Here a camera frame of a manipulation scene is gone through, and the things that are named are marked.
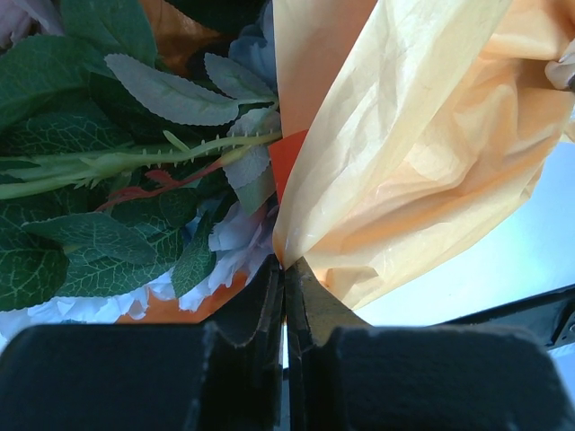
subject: artificial leaf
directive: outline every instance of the artificial leaf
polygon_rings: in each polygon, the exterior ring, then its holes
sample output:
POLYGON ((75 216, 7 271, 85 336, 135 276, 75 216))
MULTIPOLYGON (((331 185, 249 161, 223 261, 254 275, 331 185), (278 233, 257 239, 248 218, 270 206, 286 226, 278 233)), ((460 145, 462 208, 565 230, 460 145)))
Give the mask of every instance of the artificial leaf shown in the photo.
POLYGON ((196 216, 198 195, 193 189, 170 190, 160 195, 160 209, 172 227, 183 227, 196 216))
MULTIPOLYGON (((250 110, 231 127, 228 135, 253 135, 280 130, 279 113, 270 108, 250 110)), ((224 172, 240 199, 243 210, 253 214, 276 191, 270 154, 267 147, 255 146, 237 162, 224 167, 224 172)))
POLYGON ((277 96, 259 77, 233 60, 207 53, 206 72, 217 88, 238 100, 275 101, 277 96))
POLYGON ((0 160, 0 172, 6 172, 10 170, 20 170, 20 169, 33 169, 38 167, 38 164, 27 162, 24 160, 0 160))
POLYGON ((70 266, 65 284, 58 296, 114 296, 137 289, 160 277, 181 256, 183 238, 180 229, 171 229, 149 238, 157 258, 151 264, 129 263, 98 255, 98 251, 82 248, 68 255, 70 266))
POLYGON ((219 206, 214 211, 212 215, 212 222, 214 224, 220 223, 224 218, 226 218, 227 213, 229 213, 232 205, 237 202, 237 196, 234 193, 226 193, 219 206))
POLYGON ((66 34, 102 52, 128 54, 153 66, 158 57, 154 34, 138 0, 61 0, 66 34))
POLYGON ((164 63, 180 76, 188 74, 186 62, 198 49, 222 35, 193 21, 164 0, 139 0, 154 32, 164 63))
POLYGON ((22 181, 18 178, 15 178, 11 175, 7 175, 5 173, 0 174, 0 185, 2 185, 2 184, 17 184, 19 182, 22 183, 24 181, 22 181))
POLYGON ((196 191, 200 197, 204 199, 213 198, 229 190, 231 190, 231 188, 227 182, 226 173, 221 169, 203 177, 196 187, 196 191))
POLYGON ((248 216, 255 213, 276 192, 271 165, 255 181, 235 190, 243 211, 248 216))
POLYGON ((235 35, 258 19, 267 0, 167 0, 192 20, 225 34, 235 35))
POLYGON ((44 303, 64 283, 68 260, 61 247, 20 227, 59 214, 45 197, 0 201, 0 311, 44 303))
POLYGON ((140 144, 163 142, 163 130, 170 130, 184 140, 200 138, 194 128, 172 123, 147 110, 115 79, 91 74, 90 95, 111 121, 127 130, 140 144))
POLYGON ((0 57, 0 131, 25 119, 61 92, 87 88, 87 68, 105 68, 90 44, 32 36, 0 57))
POLYGON ((281 130, 279 112, 272 108, 258 108, 245 112, 228 130, 228 136, 263 135, 281 130))
POLYGON ((116 205, 111 216, 145 237, 166 229, 183 227, 196 215, 198 197, 193 189, 176 189, 148 199, 116 205))
POLYGON ((212 226, 209 214, 205 214, 199 221, 190 244, 173 268, 172 285, 178 298, 209 276, 216 265, 216 254, 208 246, 212 226))
POLYGON ((50 191, 47 195, 53 197, 63 215, 82 214, 88 210, 88 188, 86 187, 68 186, 50 191))
POLYGON ((270 166, 268 148, 257 145, 250 148, 237 162, 224 166, 227 180, 234 190, 256 181, 270 166))
POLYGON ((64 215, 22 229, 68 247, 92 247, 129 263, 151 263, 157 257, 144 238, 103 213, 64 215))
POLYGON ((164 119, 178 124, 219 126, 237 117, 238 101, 128 56, 110 54, 105 60, 129 93, 164 119))
POLYGON ((18 122, 0 134, 0 142, 3 154, 33 156, 107 150, 132 138, 88 105, 76 113, 47 112, 18 122))
POLYGON ((51 299, 66 278, 66 254, 0 239, 0 311, 32 307, 51 299))

